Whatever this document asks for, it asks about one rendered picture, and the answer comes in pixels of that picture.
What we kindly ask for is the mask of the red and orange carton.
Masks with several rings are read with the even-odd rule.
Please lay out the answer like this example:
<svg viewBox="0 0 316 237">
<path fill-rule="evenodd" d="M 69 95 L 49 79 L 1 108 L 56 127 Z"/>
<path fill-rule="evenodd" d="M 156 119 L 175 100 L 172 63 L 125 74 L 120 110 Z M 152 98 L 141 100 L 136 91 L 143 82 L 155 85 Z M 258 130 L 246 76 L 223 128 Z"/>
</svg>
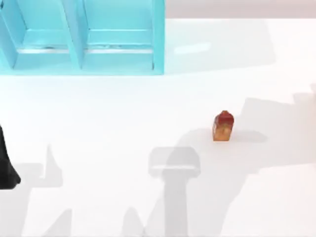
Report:
<svg viewBox="0 0 316 237">
<path fill-rule="evenodd" d="M 223 110 L 221 113 L 219 113 L 215 117 L 213 123 L 213 141 L 229 141 L 232 134 L 234 122 L 235 118 L 230 112 Z"/>
</svg>

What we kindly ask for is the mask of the light blue rack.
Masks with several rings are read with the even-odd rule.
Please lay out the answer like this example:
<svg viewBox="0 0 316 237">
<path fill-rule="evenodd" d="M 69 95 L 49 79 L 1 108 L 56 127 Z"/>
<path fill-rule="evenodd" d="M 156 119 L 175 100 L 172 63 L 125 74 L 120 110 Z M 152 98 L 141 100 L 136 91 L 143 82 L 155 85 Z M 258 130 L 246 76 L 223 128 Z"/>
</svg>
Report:
<svg viewBox="0 0 316 237">
<path fill-rule="evenodd" d="M 0 0 L 0 75 L 162 75 L 165 0 Z"/>
</svg>

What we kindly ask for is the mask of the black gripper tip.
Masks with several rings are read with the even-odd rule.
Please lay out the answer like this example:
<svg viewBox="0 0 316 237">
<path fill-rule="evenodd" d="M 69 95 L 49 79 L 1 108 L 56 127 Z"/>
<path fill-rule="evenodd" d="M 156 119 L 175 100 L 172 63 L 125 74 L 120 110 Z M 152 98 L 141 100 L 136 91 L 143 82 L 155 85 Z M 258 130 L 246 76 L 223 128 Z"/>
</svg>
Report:
<svg viewBox="0 0 316 237">
<path fill-rule="evenodd" d="M 3 129 L 0 126 L 0 190 L 12 190 L 20 183 L 21 178 L 9 159 Z"/>
</svg>

